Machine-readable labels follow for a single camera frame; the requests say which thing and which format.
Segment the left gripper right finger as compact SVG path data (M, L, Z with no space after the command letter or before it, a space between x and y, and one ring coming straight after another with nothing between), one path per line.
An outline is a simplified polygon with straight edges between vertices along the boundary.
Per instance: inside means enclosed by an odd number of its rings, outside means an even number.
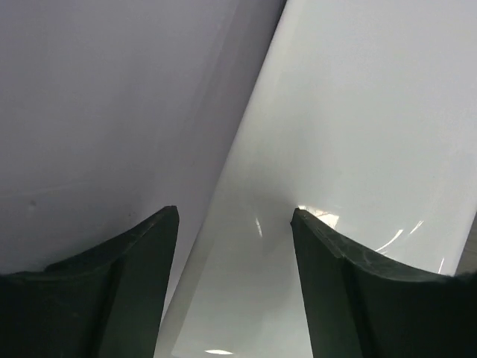
M392 260L306 210L291 220L314 357L474 357L476 274Z

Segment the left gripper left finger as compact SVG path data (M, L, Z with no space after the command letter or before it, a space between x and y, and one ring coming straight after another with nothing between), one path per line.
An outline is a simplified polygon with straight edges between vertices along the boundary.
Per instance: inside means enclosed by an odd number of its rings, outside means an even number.
M179 213L137 226L42 271L1 276L3 357L152 357Z

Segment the white plastic tub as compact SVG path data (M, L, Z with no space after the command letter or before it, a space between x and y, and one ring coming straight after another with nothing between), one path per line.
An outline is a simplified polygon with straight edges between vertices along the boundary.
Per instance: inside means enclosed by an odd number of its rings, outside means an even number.
M291 220L456 271L476 215L476 3L289 1L157 357L314 357Z

